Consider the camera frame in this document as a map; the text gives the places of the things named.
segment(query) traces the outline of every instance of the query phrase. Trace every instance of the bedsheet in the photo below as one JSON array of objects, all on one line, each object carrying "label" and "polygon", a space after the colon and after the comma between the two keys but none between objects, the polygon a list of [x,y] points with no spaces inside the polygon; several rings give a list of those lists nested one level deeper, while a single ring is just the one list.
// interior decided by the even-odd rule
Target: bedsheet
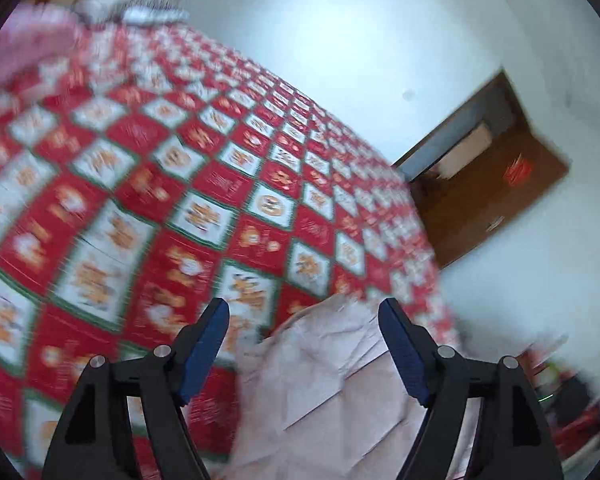
[{"label": "bedsheet", "polygon": [[216,471],[236,345],[336,292],[395,296],[456,342],[400,173],[253,60],[186,25],[106,25],[1,90],[0,444],[30,478],[90,356],[141,356],[221,296],[228,334],[185,409]]}]

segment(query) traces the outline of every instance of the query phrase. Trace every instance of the wall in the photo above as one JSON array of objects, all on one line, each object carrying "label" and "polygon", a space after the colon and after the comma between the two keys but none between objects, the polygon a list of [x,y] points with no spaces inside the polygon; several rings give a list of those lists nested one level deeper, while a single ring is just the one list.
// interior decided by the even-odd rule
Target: wall
[{"label": "wall", "polygon": [[600,23],[585,0],[184,1],[194,26],[286,78],[389,160],[503,66],[571,171],[445,270],[443,291],[479,355],[567,333],[562,355],[600,391]]},{"label": "wall", "polygon": [[[391,162],[498,69],[439,0],[184,0],[192,24],[287,79]],[[414,92],[408,103],[405,90]]]}]

